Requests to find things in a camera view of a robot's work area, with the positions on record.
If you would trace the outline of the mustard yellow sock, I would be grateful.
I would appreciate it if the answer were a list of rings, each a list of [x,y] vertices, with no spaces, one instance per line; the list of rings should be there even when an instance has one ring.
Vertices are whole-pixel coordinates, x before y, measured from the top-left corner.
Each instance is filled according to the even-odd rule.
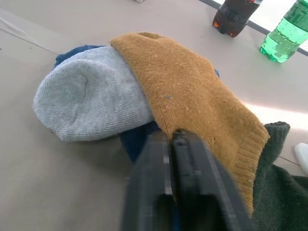
[[[248,213],[269,134],[216,75],[204,57],[171,38],[142,32],[111,40],[136,75],[155,122],[169,137],[183,128],[196,133],[234,177]]]

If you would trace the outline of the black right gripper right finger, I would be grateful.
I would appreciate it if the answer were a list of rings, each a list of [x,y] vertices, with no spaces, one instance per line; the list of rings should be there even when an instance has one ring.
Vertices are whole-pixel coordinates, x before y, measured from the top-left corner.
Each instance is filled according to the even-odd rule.
[[[179,129],[171,145],[180,231],[255,231],[232,177],[205,142]]]

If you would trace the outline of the dark blue sock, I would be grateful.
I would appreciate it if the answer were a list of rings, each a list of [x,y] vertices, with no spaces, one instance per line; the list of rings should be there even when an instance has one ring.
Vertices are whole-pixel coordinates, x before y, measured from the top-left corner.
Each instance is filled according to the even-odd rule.
[[[71,51],[65,54],[59,54],[56,57],[56,62],[54,64],[54,68],[60,65],[65,60],[71,58],[72,56],[82,53],[92,49],[100,49],[101,47],[105,46],[95,46],[95,45],[84,45],[81,47],[77,47],[72,49]],[[147,124],[142,126],[123,131],[119,134],[122,144],[126,152],[128,153],[129,158],[134,163],[141,153],[141,149],[146,142],[146,136],[159,130],[158,125],[156,122],[151,121]]]

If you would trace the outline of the dark cola plastic bottle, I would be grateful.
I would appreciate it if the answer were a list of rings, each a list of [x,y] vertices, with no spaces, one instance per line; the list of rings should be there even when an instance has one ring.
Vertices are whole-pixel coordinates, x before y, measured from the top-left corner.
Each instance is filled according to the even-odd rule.
[[[232,38],[238,36],[262,1],[225,0],[213,19],[213,26],[221,34],[227,34]]]

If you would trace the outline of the dark green sock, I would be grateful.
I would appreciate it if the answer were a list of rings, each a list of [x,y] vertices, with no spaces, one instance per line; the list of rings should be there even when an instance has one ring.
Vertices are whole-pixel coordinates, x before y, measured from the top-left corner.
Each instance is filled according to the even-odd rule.
[[[259,158],[253,187],[255,231],[308,231],[308,177],[293,176],[274,164],[290,125],[265,125],[270,138]]]

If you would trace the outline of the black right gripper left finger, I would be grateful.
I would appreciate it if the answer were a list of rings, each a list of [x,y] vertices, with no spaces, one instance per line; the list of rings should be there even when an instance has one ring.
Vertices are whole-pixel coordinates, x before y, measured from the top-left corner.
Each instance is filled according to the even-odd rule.
[[[123,231],[173,231],[169,151],[166,134],[148,137],[127,185]]]

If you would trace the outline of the green plastic bottle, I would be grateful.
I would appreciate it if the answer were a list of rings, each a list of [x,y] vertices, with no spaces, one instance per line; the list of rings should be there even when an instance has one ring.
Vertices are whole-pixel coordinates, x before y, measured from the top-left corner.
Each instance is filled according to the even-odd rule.
[[[296,0],[277,27],[265,37],[260,52],[271,61],[287,61],[308,39],[308,0]]]

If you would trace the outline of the white plastic object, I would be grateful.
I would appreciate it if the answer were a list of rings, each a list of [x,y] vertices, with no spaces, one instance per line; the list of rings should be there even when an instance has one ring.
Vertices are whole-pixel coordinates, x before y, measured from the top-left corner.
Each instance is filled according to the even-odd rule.
[[[299,143],[294,147],[296,157],[301,167],[308,167],[308,144]]]

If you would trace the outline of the light grey sock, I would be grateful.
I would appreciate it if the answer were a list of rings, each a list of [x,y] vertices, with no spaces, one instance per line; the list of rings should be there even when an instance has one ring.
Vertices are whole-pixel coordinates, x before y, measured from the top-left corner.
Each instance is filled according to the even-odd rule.
[[[87,45],[58,55],[33,109],[65,142],[104,139],[154,119],[137,78],[111,46]]]

